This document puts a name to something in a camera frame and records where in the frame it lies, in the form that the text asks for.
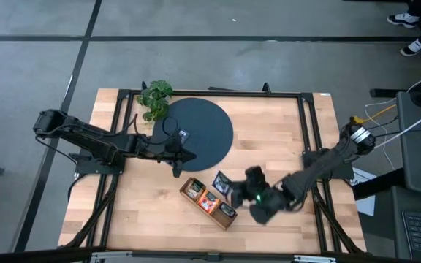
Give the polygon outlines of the round dark blue placemat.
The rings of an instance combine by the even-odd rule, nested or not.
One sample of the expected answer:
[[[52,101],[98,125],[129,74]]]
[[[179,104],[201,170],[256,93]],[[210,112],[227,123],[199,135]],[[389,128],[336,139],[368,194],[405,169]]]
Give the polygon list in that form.
[[[157,121],[152,140],[160,142],[175,128],[189,136],[183,147],[197,157],[183,165],[187,172],[199,172],[217,165],[230,151],[233,127],[228,114],[205,99],[185,98],[170,104],[168,119]]]

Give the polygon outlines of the wooden three-compartment box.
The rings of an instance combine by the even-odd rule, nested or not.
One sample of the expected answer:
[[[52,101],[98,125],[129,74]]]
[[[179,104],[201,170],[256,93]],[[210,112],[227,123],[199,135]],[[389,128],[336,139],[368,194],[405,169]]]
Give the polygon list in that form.
[[[200,197],[202,196],[200,196],[200,197],[198,197],[197,199],[192,199],[192,198],[190,198],[190,197],[188,197],[187,195],[186,195],[186,187],[188,186],[188,184],[190,183],[190,182],[192,182],[193,180],[197,180],[196,178],[189,178],[182,186],[181,186],[181,188],[180,188],[180,193],[181,193],[181,195],[185,198],[185,199],[187,199],[188,201],[190,201],[199,211],[201,211],[202,213],[204,213],[210,220],[212,220],[214,223],[216,223],[219,227],[221,227],[223,230],[227,230],[231,225],[232,225],[232,223],[233,223],[233,221],[237,218],[237,216],[238,216],[238,214],[236,215],[236,217],[234,217],[234,218],[231,218],[231,219],[225,219],[225,218],[223,218],[222,216],[219,216],[217,213],[216,213],[216,211],[217,211],[217,208],[219,207],[219,205],[222,203],[222,202],[224,202],[224,201],[222,201],[221,199],[219,199],[220,200],[220,203],[218,204],[218,207],[211,213],[211,214],[208,214],[208,213],[206,213],[198,204],[197,204],[197,201],[200,199]]]

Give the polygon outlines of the silver crossbar bracket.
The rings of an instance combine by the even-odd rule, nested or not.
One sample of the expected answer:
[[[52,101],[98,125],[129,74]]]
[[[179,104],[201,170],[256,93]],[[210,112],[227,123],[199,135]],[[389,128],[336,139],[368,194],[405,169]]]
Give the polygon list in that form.
[[[293,263],[337,263],[336,258],[325,256],[294,255]]]
[[[132,257],[131,251],[103,251],[92,253],[90,263],[105,263],[108,259]]]

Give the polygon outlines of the beige vanilla cinnamon tea sachet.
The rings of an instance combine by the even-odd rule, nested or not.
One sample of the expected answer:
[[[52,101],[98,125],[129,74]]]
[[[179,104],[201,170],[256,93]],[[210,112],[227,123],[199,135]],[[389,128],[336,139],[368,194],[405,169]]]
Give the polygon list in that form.
[[[186,195],[192,199],[197,199],[205,190],[205,185],[198,180],[193,180],[186,187]]]

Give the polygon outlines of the orange peach tea sachet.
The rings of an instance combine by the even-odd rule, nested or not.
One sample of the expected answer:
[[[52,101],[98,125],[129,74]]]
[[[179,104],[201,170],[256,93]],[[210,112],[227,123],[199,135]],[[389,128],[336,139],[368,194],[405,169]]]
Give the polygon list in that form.
[[[219,198],[208,190],[197,201],[197,204],[208,214],[211,214],[218,207],[219,203]]]

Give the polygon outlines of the black desk foot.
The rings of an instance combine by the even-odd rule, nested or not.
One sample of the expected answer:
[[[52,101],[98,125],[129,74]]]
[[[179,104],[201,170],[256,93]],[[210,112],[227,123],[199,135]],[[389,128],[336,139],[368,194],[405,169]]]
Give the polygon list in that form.
[[[379,192],[389,190],[393,186],[405,186],[403,168],[380,175],[379,177],[366,182],[358,183],[352,187],[352,190],[354,198],[360,200],[378,194]]]
[[[369,94],[371,95],[372,98],[394,99],[398,92],[406,92],[406,90],[373,88],[369,91]]]

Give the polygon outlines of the green potted plant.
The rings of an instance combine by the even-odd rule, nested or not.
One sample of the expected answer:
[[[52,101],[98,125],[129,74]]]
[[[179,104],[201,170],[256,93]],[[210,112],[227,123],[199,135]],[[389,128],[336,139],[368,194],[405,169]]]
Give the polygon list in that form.
[[[172,95],[172,86],[166,80],[153,80],[150,85],[142,81],[137,103],[147,108],[143,113],[143,119],[157,121],[164,118],[169,108],[168,100]]]

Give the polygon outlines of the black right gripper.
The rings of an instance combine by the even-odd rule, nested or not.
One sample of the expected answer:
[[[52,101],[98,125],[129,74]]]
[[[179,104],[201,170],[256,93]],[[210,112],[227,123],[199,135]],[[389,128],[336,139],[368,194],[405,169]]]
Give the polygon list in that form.
[[[245,200],[251,202],[250,215],[262,225],[266,225],[279,211],[294,211],[294,199],[283,183],[291,174],[280,179],[280,187],[270,186],[261,166],[249,167],[245,175],[245,180],[235,181],[230,185],[230,203],[233,208],[242,207]]]

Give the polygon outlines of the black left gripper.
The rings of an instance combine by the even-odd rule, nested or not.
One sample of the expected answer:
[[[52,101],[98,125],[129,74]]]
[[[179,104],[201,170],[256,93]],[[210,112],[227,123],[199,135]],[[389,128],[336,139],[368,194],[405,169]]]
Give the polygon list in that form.
[[[172,173],[175,178],[181,176],[183,163],[196,159],[195,153],[183,149],[178,129],[175,129],[160,146],[163,147],[162,151],[155,154],[153,157],[157,163],[168,162],[171,164]]]

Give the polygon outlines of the white paper sheet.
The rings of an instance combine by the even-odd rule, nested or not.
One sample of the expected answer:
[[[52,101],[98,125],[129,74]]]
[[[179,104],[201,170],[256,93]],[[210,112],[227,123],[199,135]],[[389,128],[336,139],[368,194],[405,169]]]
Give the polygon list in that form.
[[[365,172],[355,167],[353,167],[352,169],[354,173],[354,178],[349,180],[349,184],[351,186],[356,186],[357,184],[364,183],[366,181],[376,178],[375,175],[369,172]],[[367,198],[356,201],[357,211],[367,216],[374,216],[375,200],[375,196],[369,196]]]

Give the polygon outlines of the person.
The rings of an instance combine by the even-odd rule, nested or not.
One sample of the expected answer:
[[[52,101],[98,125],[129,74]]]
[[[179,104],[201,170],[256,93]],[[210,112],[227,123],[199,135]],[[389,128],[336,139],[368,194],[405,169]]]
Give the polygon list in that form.
[[[404,13],[389,15],[387,22],[394,26],[403,26],[405,28],[415,28],[421,20],[421,0],[411,0],[409,9]],[[421,52],[421,35],[412,43],[402,48],[400,53],[403,56],[415,56]]]

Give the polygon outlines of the dark grey desk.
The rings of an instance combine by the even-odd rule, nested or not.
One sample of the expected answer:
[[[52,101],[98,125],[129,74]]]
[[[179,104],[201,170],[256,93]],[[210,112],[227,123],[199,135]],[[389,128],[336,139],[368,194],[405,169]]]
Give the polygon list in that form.
[[[411,100],[411,95],[399,92],[396,95],[399,129],[413,126],[400,136],[403,170],[406,187],[421,192],[421,107]]]

